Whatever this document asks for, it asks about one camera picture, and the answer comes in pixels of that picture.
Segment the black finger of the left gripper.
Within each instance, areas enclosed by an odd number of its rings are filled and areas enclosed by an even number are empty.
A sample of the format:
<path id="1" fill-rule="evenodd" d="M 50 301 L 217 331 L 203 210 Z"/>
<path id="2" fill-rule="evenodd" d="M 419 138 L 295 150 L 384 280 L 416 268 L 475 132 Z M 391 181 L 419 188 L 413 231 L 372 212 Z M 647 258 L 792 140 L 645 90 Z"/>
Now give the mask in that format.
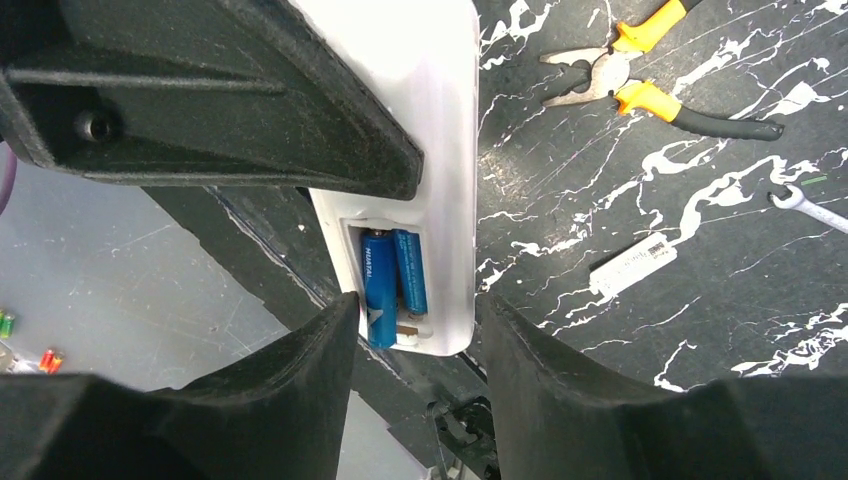
<path id="1" fill-rule="evenodd" d="M 136 186 L 409 200 L 424 154 L 288 1 L 5 1 L 1 136 Z"/>

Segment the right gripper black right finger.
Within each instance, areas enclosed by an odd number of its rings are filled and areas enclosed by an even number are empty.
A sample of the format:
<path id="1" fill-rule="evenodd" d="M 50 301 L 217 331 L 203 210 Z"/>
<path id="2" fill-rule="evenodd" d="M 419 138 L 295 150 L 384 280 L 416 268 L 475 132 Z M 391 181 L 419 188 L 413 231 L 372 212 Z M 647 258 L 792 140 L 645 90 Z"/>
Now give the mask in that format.
<path id="1" fill-rule="evenodd" d="M 670 392 L 476 300 L 505 479 L 843 479 L 843 376 L 716 380 Z"/>

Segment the white remote control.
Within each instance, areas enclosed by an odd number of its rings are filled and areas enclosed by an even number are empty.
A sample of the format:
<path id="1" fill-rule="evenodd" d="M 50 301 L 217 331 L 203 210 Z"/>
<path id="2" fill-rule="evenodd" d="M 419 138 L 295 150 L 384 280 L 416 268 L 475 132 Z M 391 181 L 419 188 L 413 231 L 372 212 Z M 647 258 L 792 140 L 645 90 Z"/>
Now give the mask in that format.
<path id="1" fill-rule="evenodd" d="M 313 30 L 382 102 L 423 153 L 408 200 L 315 189 L 339 287 L 361 292 L 361 235 L 402 229 L 421 242 L 428 310 L 398 349 L 452 356 L 474 325 L 479 18 L 470 1 L 301 1 Z"/>

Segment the blue AA battery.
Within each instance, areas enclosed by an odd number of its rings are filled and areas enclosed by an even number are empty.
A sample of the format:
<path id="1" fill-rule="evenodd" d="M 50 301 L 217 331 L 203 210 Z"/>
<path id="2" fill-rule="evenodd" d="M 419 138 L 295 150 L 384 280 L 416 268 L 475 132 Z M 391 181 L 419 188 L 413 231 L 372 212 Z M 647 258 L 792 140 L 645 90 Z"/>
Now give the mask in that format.
<path id="1" fill-rule="evenodd" d="M 395 229 L 393 236 L 405 308 L 413 315 L 425 315 L 428 304 L 420 236 L 401 229 Z"/>
<path id="2" fill-rule="evenodd" d="M 374 348 L 391 348 L 397 337 L 398 280 L 395 243 L 389 231 L 365 231 L 362 267 L 368 341 Z"/>

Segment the white remote battery cover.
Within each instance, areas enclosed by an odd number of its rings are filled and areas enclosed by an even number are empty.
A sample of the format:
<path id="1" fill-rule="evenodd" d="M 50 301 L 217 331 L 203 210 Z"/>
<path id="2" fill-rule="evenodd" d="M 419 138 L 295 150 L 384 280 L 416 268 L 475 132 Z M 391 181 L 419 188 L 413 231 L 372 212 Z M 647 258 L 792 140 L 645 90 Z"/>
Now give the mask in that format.
<path id="1" fill-rule="evenodd" d="M 592 270 L 589 291 L 603 297 L 617 296 L 677 257 L 678 251 L 667 236 L 653 233 Z"/>

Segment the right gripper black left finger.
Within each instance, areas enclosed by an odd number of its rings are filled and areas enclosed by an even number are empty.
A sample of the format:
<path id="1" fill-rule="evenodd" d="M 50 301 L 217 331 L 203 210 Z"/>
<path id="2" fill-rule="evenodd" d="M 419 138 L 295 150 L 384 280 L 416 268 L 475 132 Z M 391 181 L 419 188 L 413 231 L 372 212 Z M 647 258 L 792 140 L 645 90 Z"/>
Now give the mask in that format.
<path id="1" fill-rule="evenodd" d="M 360 301 L 174 390 L 95 375 L 1 379 L 5 479 L 332 479 Z"/>

